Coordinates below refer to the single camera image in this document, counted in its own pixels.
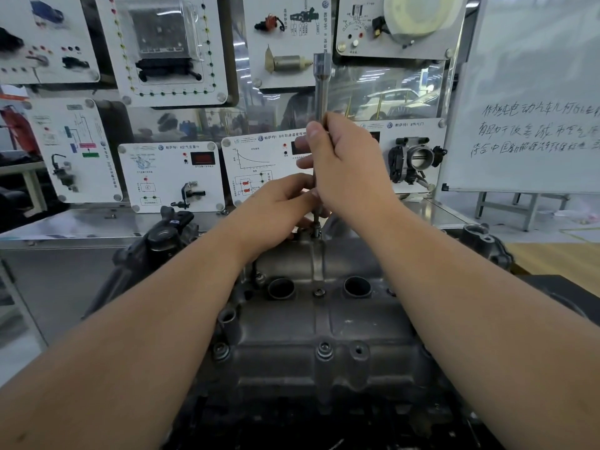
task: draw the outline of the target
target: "wooden surface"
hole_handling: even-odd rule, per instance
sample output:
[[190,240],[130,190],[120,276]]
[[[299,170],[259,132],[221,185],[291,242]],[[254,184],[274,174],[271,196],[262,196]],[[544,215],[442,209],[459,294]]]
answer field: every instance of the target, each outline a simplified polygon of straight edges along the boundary
[[600,243],[507,243],[532,275],[561,275],[600,297]]

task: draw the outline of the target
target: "black surface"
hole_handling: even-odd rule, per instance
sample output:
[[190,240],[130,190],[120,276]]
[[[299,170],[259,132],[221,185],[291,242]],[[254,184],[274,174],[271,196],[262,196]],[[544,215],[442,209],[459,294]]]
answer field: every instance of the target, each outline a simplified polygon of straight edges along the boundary
[[558,299],[557,301],[560,301],[560,297],[571,301],[586,314],[589,320],[600,326],[600,298],[574,282],[560,275],[517,275],[517,278],[546,295],[554,295],[552,298]]

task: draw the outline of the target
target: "white round component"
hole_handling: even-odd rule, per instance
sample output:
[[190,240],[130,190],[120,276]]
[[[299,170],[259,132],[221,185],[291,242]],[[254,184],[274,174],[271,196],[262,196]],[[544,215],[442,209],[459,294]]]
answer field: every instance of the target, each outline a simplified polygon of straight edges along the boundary
[[383,0],[392,35],[425,36],[439,30],[459,0]]

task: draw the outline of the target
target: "person's right hand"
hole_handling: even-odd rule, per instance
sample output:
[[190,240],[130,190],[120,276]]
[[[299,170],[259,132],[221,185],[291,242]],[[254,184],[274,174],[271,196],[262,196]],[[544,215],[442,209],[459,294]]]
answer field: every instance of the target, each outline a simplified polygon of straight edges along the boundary
[[312,153],[296,164],[302,169],[314,167],[324,205],[358,231],[365,217],[372,218],[398,200],[371,134],[333,112],[327,112],[325,126],[329,133],[320,123],[310,122],[306,135],[296,139],[298,149],[308,145]]

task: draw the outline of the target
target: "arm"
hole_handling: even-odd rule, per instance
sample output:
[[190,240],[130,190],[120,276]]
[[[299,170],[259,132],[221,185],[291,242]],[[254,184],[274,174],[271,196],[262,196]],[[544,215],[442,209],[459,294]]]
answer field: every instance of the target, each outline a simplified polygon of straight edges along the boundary
[[271,181],[0,389],[0,448],[149,449],[166,436],[238,273],[319,204]]
[[600,329],[406,209],[366,130],[331,113],[327,126],[335,150],[311,123],[299,166],[314,162],[324,204],[369,244],[461,395],[507,448],[595,448]]

